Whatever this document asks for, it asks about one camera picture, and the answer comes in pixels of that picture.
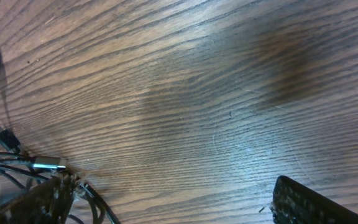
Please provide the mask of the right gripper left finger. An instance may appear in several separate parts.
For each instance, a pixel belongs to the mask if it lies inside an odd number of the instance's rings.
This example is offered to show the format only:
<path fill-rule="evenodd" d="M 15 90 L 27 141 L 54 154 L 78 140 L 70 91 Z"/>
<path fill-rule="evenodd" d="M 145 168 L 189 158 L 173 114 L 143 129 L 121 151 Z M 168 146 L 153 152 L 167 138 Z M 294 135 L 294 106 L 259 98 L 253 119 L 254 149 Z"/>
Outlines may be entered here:
<path fill-rule="evenodd" d="M 65 223 L 75 198 L 77 181 L 52 177 L 10 202 L 0 205 L 0 224 Z"/>

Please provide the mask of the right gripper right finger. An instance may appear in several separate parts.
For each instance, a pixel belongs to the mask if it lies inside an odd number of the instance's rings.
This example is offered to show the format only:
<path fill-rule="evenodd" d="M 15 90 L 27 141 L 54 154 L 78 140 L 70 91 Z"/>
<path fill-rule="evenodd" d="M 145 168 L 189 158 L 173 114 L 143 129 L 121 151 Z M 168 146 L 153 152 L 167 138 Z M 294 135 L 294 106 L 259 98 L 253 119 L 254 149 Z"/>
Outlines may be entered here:
<path fill-rule="evenodd" d="M 358 214 L 281 175 L 270 206 L 275 224 L 358 224 Z"/>

